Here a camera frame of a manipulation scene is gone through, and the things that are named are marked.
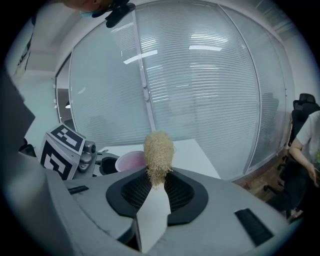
white sleeve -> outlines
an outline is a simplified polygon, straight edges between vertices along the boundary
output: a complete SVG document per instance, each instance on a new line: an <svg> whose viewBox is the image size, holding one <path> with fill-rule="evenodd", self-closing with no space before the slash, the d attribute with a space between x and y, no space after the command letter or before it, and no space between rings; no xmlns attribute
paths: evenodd
<svg viewBox="0 0 320 256"><path fill-rule="evenodd" d="M312 134L312 124L311 124L311 117L309 116L308 119L305 121L304 125L302 126L301 130L297 134L296 138L304 146L311 139L311 134Z"/></svg>

glass wall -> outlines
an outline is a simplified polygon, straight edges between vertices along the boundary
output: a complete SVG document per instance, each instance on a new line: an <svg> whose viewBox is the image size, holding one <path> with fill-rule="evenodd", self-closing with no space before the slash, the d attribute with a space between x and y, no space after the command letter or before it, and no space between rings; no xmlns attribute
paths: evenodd
<svg viewBox="0 0 320 256"><path fill-rule="evenodd" d="M195 139L222 179L243 174L259 122L249 51L216 5L160 2L136 11L157 129Z"/></svg>
<svg viewBox="0 0 320 256"><path fill-rule="evenodd" d="M142 144L154 126L195 139L225 180L272 157L289 122L288 58L261 26L223 9L152 2L84 37L70 65L77 131L98 149Z"/></svg>
<svg viewBox="0 0 320 256"><path fill-rule="evenodd" d="M237 25L255 63L261 94L261 118L251 167L263 164L280 149L286 118L286 91L283 69L272 36L252 19L225 8Z"/></svg>
<svg viewBox="0 0 320 256"><path fill-rule="evenodd" d="M132 15L112 29L102 23L74 48L70 98L75 128L105 146L141 144L151 133Z"/></svg>

wooden floor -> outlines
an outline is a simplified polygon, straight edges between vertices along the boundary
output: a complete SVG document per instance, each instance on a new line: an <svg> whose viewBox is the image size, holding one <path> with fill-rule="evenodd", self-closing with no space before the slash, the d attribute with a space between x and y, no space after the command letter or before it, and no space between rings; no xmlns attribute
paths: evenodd
<svg viewBox="0 0 320 256"><path fill-rule="evenodd" d="M283 189L283 187L279 186L278 184L281 170L278 170L277 167L278 165L284 163L282 157L286 153L286 150L283 150L278 156L275 156L264 166L243 178L235 180L234 183L243 187L262 201L266 202L275 196L275 194L270 190L264 191L264 185L270 185L279 191Z"/></svg>

white t-shirt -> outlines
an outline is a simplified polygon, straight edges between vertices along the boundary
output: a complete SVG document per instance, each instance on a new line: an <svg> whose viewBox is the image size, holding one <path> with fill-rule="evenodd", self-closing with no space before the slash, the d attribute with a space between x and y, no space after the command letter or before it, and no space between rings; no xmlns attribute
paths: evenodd
<svg viewBox="0 0 320 256"><path fill-rule="evenodd" d="M320 163L320 111L309 115L296 138L303 145L305 158L310 163Z"/></svg>

pink cup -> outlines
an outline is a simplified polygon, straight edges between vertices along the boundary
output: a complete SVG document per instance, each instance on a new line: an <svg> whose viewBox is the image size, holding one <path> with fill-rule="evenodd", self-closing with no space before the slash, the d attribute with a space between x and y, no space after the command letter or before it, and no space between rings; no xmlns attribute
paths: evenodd
<svg viewBox="0 0 320 256"><path fill-rule="evenodd" d="M143 151L132 151L119 157L115 162L115 169L118 172L128 171L131 169L144 168L145 153Z"/></svg>

